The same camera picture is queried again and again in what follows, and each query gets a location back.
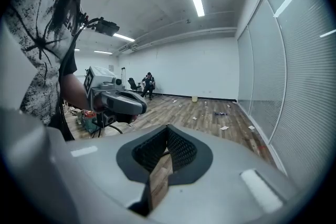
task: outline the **white ceiling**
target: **white ceiling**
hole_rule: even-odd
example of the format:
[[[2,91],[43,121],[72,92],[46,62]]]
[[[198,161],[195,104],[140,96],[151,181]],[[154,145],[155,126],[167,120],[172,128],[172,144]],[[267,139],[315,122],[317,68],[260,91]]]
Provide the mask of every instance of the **white ceiling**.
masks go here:
[[[89,18],[104,17],[116,23],[118,34],[136,39],[138,45],[191,31],[237,26],[244,0],[202,2],[204,17],[197,16],[192,0],[81,0],[81,5]],[[77,48],[116,52],[127,43],[84,30]]]

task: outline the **seated person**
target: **seated person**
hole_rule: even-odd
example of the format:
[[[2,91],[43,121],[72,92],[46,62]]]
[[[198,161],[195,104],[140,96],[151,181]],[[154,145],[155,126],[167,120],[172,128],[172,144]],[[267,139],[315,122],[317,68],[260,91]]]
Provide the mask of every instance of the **seated person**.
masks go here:
[[[150,72],[148,72],[147,76],[143,78],[142,83],[144,83],[145,85],[141,96],[144,97],[147,91],[149,91],[149,100],[152,100],[152,92],[154,90],[155,81]]]

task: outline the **person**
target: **person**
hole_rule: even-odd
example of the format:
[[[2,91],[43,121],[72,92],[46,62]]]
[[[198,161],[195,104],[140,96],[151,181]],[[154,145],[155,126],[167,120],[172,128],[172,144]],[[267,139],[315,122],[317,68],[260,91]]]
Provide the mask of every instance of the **person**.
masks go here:
[[[61,117],[60,97],[79,108],[90,109],[84,86],[74,75],[74,51],[64,63],[61,77],[59,71],[80,27],[80,0],[3,1],[0,31],[9,32],[11,46],[19,46],[37,69],[20,109],[45,125],[60,129],[66,140],[73,139]],[[102,109],[100,98],[95,99],[94,107]]]
[[[144,97],[147,93],[147,91],[149,91],[149,100],[152,100],[152,93],[154,90],[154,78],[152,77],[152,74],[150,72],[147,73],[146,77],[142,79],[142,82],[145,84],[144,88],[143,88],[143,92],[141,94],[142,97]]]

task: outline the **shirt sleeve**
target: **shirt sleeve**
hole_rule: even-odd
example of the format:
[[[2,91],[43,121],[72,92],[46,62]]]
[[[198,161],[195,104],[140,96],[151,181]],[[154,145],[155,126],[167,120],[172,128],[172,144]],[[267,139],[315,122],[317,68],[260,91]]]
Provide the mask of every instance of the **shirt sleeve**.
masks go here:
[[[77,71],[77,66],[75,62],[75,51],[73,51],[67,61],[67,64],[65,65],[63,76],[73,74],[76,71]]]

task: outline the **black pants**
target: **black pants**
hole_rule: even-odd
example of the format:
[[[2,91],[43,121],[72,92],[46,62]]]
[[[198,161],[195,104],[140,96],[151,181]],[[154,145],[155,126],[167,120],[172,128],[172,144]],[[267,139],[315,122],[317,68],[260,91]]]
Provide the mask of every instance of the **black pants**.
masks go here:
[[[141,96],[144,97],[146,95],[147,91],[149,91],[149,96],[152,96],[153,90],[154,90],[154,86],[153,85],[145,86],[145,88],[143,89],[143,92],[142,92]]]

